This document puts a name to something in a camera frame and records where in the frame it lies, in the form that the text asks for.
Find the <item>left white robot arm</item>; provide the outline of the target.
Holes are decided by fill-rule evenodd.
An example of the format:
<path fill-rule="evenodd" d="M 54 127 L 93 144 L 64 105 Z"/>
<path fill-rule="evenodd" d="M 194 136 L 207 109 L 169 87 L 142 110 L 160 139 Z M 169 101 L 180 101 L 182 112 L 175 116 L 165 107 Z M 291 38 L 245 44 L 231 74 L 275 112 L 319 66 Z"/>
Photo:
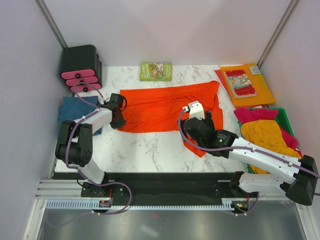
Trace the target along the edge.
<path fill-rule="evenodd" d="M 110 191 L 107 173 L 93 159 L 93 133 L 105 125 L 119 129 L 126 124 L 123 111 L 127 108 L 127 99 L 112 93 L 110 99 L 103 104 L 94 105 L 94 110 L 76 120 L 62 122 L 55 157 L 65 163 L 69 169 L 77 172 L 92 184 L 92 191 L 99 197 L 106 196 Z"/>

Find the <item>orange t shirt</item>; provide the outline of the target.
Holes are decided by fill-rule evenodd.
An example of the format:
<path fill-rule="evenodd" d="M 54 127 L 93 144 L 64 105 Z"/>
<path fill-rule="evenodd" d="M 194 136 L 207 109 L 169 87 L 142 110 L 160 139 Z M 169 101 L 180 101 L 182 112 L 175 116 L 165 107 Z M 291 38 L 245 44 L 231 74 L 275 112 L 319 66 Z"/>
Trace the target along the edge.
<path fill-rule="evenodd" d="M 205 111 L 210 111 L 214 127 L 222 129 L 223 110 L 219 108 L 219 82 L 147 88 L 122 89 L 127 99 L 123 112 L 126 121 L 118 130 L 127 133 L 157 133 L 178 131 L 178 118 L 184 106 L 199 101 Z"/>

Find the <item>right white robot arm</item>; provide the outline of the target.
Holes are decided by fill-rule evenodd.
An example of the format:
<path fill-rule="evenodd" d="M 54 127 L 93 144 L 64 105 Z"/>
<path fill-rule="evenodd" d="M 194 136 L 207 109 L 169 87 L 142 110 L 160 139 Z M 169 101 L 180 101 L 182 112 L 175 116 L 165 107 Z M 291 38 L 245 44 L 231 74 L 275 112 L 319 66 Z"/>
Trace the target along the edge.
<path fill-rule="evenodd" d="M 183 141 L 196 150 L 215 157 L 255 165 L 267 174 L 236 171 L 229 191 L 235 197 L 243 194 L 277 193 L 304 206 L 311 206 L 320 178 L 316 161 L 309 155 L 289 156 L 253 144 L 224 129 L 214 129 L 206 120 L 183 119 L 178 115 L 178 130 Z"/>

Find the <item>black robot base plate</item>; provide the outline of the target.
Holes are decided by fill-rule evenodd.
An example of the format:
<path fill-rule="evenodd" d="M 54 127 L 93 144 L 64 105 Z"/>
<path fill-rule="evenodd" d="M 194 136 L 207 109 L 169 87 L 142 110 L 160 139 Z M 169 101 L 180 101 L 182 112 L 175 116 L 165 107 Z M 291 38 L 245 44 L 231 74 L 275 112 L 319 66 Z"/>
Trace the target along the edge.
<path fill-rule="evenodd" d="M 131 207 L 182 207 L 221 205 L 224 198 L 250 199 L 257 193 L 245 193 L 235 186 L 232 172 L 185 173 L 108 173 L 109 182 L 121 185 L 105 187 L 101 197 L 112 197 L 112 205 Z"/>

